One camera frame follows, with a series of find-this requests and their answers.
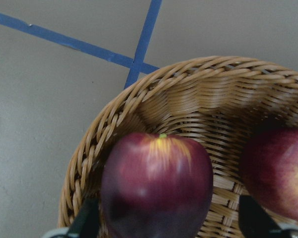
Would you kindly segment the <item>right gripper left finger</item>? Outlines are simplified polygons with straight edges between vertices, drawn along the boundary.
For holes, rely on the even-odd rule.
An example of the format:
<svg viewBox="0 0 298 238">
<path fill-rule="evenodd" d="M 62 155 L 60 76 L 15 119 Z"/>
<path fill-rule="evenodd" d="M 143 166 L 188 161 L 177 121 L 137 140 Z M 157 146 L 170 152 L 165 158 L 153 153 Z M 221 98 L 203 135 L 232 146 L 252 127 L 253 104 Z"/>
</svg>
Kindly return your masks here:
<svg viewBox="0 0 298 238">
<path fill-rule="evenodd" d="M 98 199 L 87 198 L 67 231 L 68 238 L 96 238 L 99 232 Z"/>
</svg>

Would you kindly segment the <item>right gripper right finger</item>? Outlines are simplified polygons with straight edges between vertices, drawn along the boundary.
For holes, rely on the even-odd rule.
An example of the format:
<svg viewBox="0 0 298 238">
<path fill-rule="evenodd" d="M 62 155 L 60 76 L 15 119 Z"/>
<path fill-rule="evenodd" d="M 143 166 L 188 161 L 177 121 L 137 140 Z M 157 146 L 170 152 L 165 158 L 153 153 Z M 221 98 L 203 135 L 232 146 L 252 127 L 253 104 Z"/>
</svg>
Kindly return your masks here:
<svg viewBox="0 0 298 238">
<path fill-rule="evenodd" d="M 282 238 L 280 226 L 249 195 L 239 197 L 238 225 L 245 238 Z"/>
</svg>

